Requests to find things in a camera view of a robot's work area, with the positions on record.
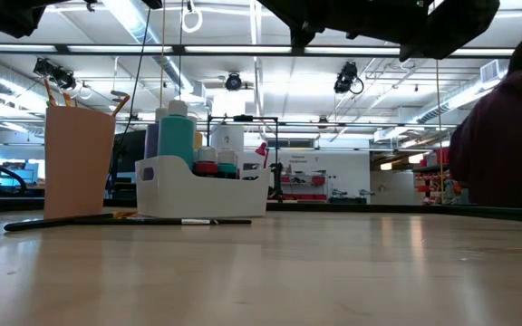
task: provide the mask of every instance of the ceiling light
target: ceiling light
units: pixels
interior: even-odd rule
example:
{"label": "ceiling light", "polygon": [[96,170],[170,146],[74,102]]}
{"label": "ceiling light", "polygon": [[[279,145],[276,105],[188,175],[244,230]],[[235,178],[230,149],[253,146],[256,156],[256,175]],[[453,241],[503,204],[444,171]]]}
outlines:
{"label": "ceiling light", "polygon": [[[140,53],[142,45],[69,45],[71,53]],[[172,46],[145,45],[145,53],[172,53]]]}
{"label": "ceiling light", "polygon": [[[449,147],[450,146],[450,140],[444,140],[442,141],[442,147],[445,148],[445,147]],[[440,143],[437,142],[435,144],[432,144],[431,147],[440,147]]]}
{"label": "ceiling light", "polygon": [[313,47],[308,46],[305,48],[307,54],[366,54],[369,56],[376,55],[398,55],[400,54],[400,48],[397,47]]}
{"label": "ceiling light", "polygon": [[522,12],[519,13],[498,13],[495,16],[495,19],[501,19],[501,18],[519,18],[522,17]]}
{"label": "ceiling light", "polygon": [[186,46],[187,53],[290,53],[291,46]]}
{"label": "ceiling light", "polygon": [[413,155],[408,157],[408,163],[419,164],[424,159],[424,154]]}
{"label": "ceiling light", "polygon": [[515,49],[459,49],[455,51],[452,55],[457,56],[489,56],[489,55],[504,55],[511,56]]}
{"label": "ceiling light", "polygon": [[382,170],[382,171],[392,170],[392,163],[386,163],[386,164],[380,165],[380,170]]}
{"label": "ceiling light", "polygon": [[0,52],[44,52],[55,53],[57,50],[53,45],[37,45],[37,44],[0,44]]}

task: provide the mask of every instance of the teal bottle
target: teal bottle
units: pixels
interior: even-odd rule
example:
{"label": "teal bottle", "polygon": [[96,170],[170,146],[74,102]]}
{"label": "teal bottle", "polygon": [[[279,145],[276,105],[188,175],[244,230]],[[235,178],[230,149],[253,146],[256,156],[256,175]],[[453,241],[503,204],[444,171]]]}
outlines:
{"label": "teal bottle", "polygon": [[194,122],[187,118],[188,111],[184,101],[169,102],[169,115],[159,123],[159,156],[178,156],[192,171],[195,131]]}

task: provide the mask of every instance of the table surface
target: table surface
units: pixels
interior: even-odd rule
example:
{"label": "table surface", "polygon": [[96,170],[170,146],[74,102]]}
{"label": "table surface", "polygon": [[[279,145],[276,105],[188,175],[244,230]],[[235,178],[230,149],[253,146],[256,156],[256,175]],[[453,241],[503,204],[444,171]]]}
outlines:
{"label": "table surface", "polygon": [[522,223],[269,212],[6,234],[0,325],[522,325]]}

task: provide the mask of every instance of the person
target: person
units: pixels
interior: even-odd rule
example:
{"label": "person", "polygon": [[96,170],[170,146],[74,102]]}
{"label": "person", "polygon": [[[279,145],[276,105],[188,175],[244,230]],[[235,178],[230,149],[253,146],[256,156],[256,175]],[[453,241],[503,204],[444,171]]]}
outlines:
{"label": "person", "polygon": [[473,204],[522,208],[522,42],[507,77],[452,134],[449,159]]}

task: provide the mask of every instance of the computer monitor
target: computer monitor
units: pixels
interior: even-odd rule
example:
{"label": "computer monitor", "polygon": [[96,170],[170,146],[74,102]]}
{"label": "computer monitor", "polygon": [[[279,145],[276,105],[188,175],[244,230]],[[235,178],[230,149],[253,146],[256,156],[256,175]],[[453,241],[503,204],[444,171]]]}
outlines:
{"label": "computer monitor", "polygon": [[134,172],[134,163],[144,159],[146,130],[127,132],[123,143],[121,143],[122,135],[118,134],[114,137],[114,145],[121,144],[117,172]]}

